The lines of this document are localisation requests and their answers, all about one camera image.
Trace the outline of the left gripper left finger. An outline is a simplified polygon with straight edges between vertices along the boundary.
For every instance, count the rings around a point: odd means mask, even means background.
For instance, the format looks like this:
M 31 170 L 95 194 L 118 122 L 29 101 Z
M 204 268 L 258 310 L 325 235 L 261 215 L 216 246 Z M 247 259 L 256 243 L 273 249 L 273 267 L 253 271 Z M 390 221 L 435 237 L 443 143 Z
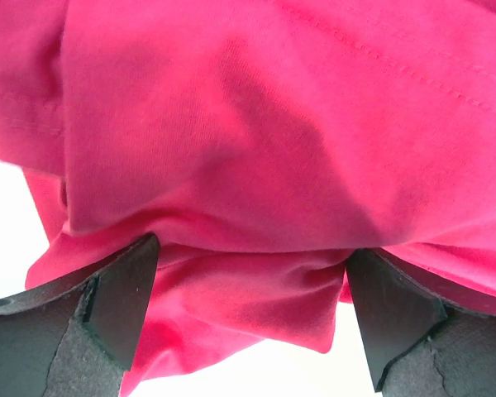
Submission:
M 0 299 L 0 396 L 118 396 L 136 354 L 160 243 L 147 234 Z

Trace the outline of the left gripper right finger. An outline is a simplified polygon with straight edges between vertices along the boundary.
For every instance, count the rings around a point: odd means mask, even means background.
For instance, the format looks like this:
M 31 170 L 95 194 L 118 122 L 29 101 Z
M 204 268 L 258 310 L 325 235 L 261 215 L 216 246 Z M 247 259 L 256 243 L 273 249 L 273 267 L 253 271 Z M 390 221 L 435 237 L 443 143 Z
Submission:
M 496 396 L 496 297 L 380 249 L 346 261 L 374 390 Z

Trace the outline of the pink red t shirt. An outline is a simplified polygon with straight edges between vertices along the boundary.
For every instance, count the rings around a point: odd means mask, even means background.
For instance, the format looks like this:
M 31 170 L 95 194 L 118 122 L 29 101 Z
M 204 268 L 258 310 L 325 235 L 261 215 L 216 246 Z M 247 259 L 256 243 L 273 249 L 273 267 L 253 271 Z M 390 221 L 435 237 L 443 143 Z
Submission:
M 27 287 L 160 240 L 122 395 L 325 353 L 356 249 L 496 296 L 496 1 L 0 1 L 0 160 Z

